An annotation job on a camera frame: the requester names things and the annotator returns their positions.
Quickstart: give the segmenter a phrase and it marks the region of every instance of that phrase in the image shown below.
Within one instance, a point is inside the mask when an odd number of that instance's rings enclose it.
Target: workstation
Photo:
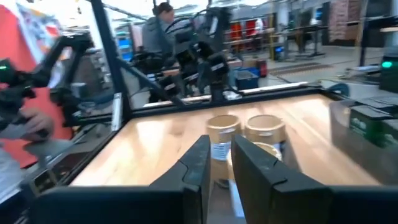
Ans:
[[[190,60],[177,54],[180,68],[161,68],[164,78],[177,78],[168,85],[152,82],[120,58],[101,1],[90,4],[101,24],[113,86],[104,95],[111,95],[112,110],[76,124],[109,123],[111,131],[94,144],[36,145],[64,150],[51,162],[41,160],[42,166],[22,181],[29,202],[24,218],[31,223],[341,223],[350,217],[354,223],[395,223],[395,95],[353,100],[344,83],[324,88],[271,75],[276,85],[233,91],[230,71],[255,67],[257,59],[228,60],[214,49]],[[73,62],[53,97],[60,92],[71,97],[66,79],[91,47],[86,34],[68,41],[60,45],[80,48],[73,49]],[[201,37],[189,42],[201,43],[202,52],[212,45]],[[42,68],[52,67],[48,61],[55,63],[58,55],[46,58]],[[12,68],[6,62],[2,67]],[[208,93],[183,93],[186,83],[179,85],[178,77],[193,63],[201,77],[195,84],[208,87]],[[122,70],[164,100],[134,108]],[[177,91],[169,91],[171,84]],[[235,97],[226,93],[231,91]],[[78,147],[90,150],[76,153]]]

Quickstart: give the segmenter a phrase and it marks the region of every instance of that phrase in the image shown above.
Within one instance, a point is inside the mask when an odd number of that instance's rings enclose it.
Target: person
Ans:
[[[155,12],[157,13],[156,16],[160,19],[162,30],[166,30],[166,28],[174,21],[173,7],[168,2],[162,2],[156,6]],[[159,34],[157,19],[156,17],[151,17],[142,27],[142,46],[146,52],[164,53],[162,52],[162,42],[159,40],[160,35],[162,34]],[[173,45],[174,35],[166,35],[166,40],[170,45]]]
[[[21,115],[28,119],[23,126],[8,125],[0,131],[3,139],[24,139],[39,142],[50,138],[54,131],[53,119],[35,108],[20,110]],[[41,129],[49,133],[46,137],[36,134]],[[24,178],[24,171],[11,155],[0,145],[0,217],[1,223],[14,223],[25,206],[24,198],[19,192],[19,183]]]

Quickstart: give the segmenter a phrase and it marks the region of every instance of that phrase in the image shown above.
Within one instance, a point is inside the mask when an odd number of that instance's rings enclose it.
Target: cylindrical container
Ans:
[[[244,131],[248,140],[269,144],[283,153],[286,132],[280,118],[269,114],[254,116],[247,120]]]
[[[282,154],[273,146],[264,144],[264,143],[260,143],[260,142],[254,142],[254,144],[259,146],[263,150],[267,151],[269,154],[272,154],[273,156],[278,158],[280,161],[282,160]],[[229,152],[227,155],[227,164],[228,164],[229,192],[231,193],[233,210],[234,210],[236,217],[243,218],[244,217],[243,207],[242,207],[241,199],[239,197],[238,188],[237,188],[236,182],[235,182],[231,152]]]
[[[235,115],[221,115],[206,122],[211,141],[211,178],[228,180],[226,157],[231,149],[234,134],[241,134],[241,123]]]
[[[259,70],[260,77],[264,78],[268,75],[268,67],[266,59],[257,59],[256,68]]]

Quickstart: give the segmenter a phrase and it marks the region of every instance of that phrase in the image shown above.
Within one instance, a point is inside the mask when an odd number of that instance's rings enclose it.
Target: hair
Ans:
[[[156,7],[158,15],[160,15],[162,12],[170,12],[171,10],[173,10],[173,6],[171,6],[168,2],[162,2]]]

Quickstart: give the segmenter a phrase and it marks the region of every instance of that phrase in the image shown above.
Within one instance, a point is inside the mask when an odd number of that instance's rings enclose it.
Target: hand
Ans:
[[[49,138],[54,131],[54,121],[53,119],[43,113],[41,110],[36,108],[26,108],[21,109],[21,115],[28,119],[28,122],[25,124],[27,139],[32,141],[37,141],[40,138],[35,133],[40,131],[41,129],[45,129],[49,132],[49,135],[46,138]]]

